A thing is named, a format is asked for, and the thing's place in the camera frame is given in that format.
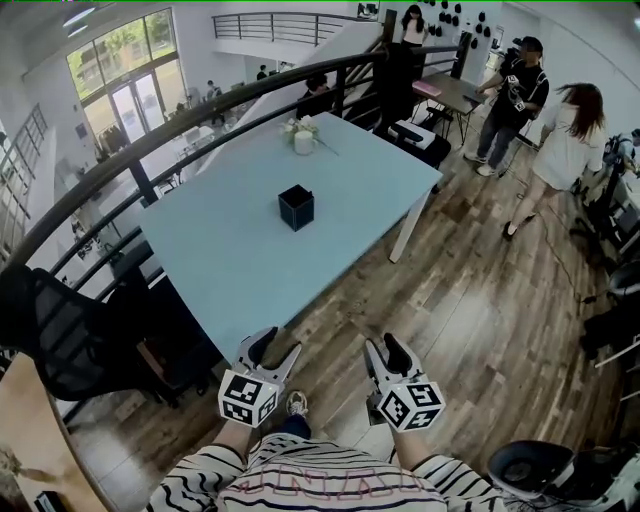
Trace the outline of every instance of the light blue table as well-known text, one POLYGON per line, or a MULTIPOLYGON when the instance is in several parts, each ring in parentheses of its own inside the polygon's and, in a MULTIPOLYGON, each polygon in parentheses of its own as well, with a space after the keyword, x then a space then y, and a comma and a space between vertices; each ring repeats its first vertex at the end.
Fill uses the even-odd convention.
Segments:
POLYGON ((299 156, 265 129, 141 213, 160 264, 227 361, 245 337, 287 324, 411 209, 401 253, 440 179, 342 119, 316 123, 337 155, 319 145, 299 156), (315 196, 315 220, 298 232, 278 209, 296 184, 315 196))

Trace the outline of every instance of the door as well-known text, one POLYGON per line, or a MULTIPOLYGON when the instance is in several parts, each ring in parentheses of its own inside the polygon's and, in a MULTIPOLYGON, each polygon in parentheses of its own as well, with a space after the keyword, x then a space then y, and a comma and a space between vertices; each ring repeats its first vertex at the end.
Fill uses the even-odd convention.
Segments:
POLYGON ((146 121, 147 130, 151 131, 164 123, 158 91, 156 91, 151 74, 135 81, 135 91, 138 96, 140 110, 146 121))
POLYGON ((127 132, 129 142, 134 142, 145 133, 145 126, 142 122, 136 99, 133 96, 131 85, 127 84, 113 93, 113 102, 118 116, 122 120, 122 125, 127 132))

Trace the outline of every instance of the man with camera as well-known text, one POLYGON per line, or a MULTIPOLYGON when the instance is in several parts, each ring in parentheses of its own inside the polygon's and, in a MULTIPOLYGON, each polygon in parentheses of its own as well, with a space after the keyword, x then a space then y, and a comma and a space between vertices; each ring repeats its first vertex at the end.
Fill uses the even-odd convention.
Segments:
POLYGON ((542 110, 549 94, 549 81, 540 67, 542 43, 535 37, 522 39, 520 58, 505 61, 498 73, 482 84, 476 92, 502 85, 491 113, 482 126, 477 153, 467 152, 465 157, 482 165, 477 169, 481 176, 497 172, 509 144, 527 121, 542 110), (496 139, 491 156, 487 159, 493 139, 496 139))

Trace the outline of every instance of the wooden floor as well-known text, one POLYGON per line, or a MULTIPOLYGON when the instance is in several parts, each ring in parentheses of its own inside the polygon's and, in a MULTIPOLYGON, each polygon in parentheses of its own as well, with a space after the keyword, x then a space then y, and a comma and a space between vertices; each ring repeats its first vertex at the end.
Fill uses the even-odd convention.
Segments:
MULTIPOLYGON (((476 115, 472 147, 481 124, 476 115)), ((410 344, 446 397, 443 416, 425 434, 434 452, 484 472, 491 454, 514 439, 574 449, 586 439, 606 444, 619 375, 615 365, 595 370, 578 348, 582 321, 608 305, 577 300, 606 280, 569 239, 573 198, 558 196, 507 243, 500 233, 524 191, 531 155, 520 151, 502 179, 483 178, 462 159, 456 126, 449 140, 442 191, 401 260, 388 260, 396 226, 287 326, 270 355, 301 341, 290 389, 307 393, 315 435, 380 457, 388 457, 391 436, 385 425, 369 427, 361 354, 367 337, 387 331, 410 344)), ((82 411, 73 441, 116 507, 133 512, 220 423, 215 389, 189 393, 179 410, 115 393, 82 411)))

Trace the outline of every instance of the ceiling light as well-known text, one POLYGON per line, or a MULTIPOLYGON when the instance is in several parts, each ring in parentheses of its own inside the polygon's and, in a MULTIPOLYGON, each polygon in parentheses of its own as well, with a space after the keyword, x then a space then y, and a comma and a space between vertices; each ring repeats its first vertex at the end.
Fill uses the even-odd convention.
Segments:
POLYGON ((65 20, 65 22, 62 24, 62 26, 63 27, 68 27, 69 25, 75 23, 76 21, 80 21, 85 16, 89 16, 89 14, 91 14, 95 10, 96 10, 95 7, 89 7, 88 9, 85 9, 84 11, 76 12, 75 14, 72 14, 70 17, 68 17, 65 20))
POLYGON ((80 32, 82 32, 85 28, 87 28, 87 24, 86 23, 83 23, 82 25, 78 25, 77 27, 72 28, 67 37, 73 37, 73 36, 79 34, 80 32))

